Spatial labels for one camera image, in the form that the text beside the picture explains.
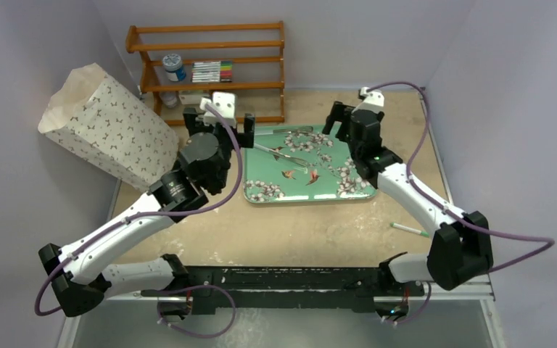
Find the metal tongs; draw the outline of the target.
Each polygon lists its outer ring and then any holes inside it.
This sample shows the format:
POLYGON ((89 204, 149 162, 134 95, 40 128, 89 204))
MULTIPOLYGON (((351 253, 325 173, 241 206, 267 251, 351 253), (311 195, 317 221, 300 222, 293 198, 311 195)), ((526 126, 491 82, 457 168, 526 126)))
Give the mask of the metal tongs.
MULTIPOLYGON (((300 126, 300 127, 277 128, 277 129, 264 128, 255 131, 255 138, 259 136, 284 135, 284 134, 294 134, 294 133, 309 134, 312 132, 313 132, 312 126, 300 126)), ((310 167, 310 163, 308 161, 298 157, 293 157, 288 154, 283 154, 278 149, 271 149, 269 147, 258 144, 257 142, 254 143, 254 148, 272 155, 275 160, 283 159, 297 166, 303 167, 305 170, 307 170, 310 167)))

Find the white patterned paper bag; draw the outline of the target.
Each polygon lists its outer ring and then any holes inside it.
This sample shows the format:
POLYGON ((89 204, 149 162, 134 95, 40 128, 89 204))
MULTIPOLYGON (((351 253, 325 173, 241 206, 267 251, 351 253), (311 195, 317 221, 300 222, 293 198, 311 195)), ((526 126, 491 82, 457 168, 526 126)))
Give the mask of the white patterned paper bag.
POLYGON ((96 63, 69 73, 38 132, 139 191, 171 171, 178 152, 177 133, 96 63))

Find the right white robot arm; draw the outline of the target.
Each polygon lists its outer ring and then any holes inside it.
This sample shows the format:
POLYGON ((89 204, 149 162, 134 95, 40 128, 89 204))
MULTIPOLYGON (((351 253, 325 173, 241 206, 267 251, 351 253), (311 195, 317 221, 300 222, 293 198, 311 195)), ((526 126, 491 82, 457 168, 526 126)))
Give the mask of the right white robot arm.
POLYGON ((487 218, 467 213, 442 200, 417 177, 381 139, 382 111, 356 109, 334 102, 322 132, 340 127, 338 140, 347 144, 358 175, 398 202, 429 234, 426 254, 402 253, 380 264, 379 288, 395 295, 411 281, 431 281, 452 290, 487 273, 493 266, 487 218))

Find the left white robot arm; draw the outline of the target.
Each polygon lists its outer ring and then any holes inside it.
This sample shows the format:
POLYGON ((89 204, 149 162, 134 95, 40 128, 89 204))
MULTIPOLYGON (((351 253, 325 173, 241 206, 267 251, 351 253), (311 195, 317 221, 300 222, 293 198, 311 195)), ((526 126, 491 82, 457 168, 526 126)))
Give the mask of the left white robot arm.
POLYGON ((198 120, 194 110, 185 115, 189 142, 178 153, 173 168, 153 183, 129 208, 82 239, 65 246, 47 244, 38 255, 48 275, 36 297, 39 316, 63 312, 77 317, 103 300, 132 291, 164 291, 177 297, 185 292, 188 273, 174 254, 149 262, 116 265, 115 259, 144 239, 190 215, 211 211, 228 202, 209 204, 208 197, 226 187, 231 155, 237 157, 237 183, 243 175, 241 150, 254 145, 255 116, 244 117, 238 132, 226 112, 205 107, 210 121, 198 120))

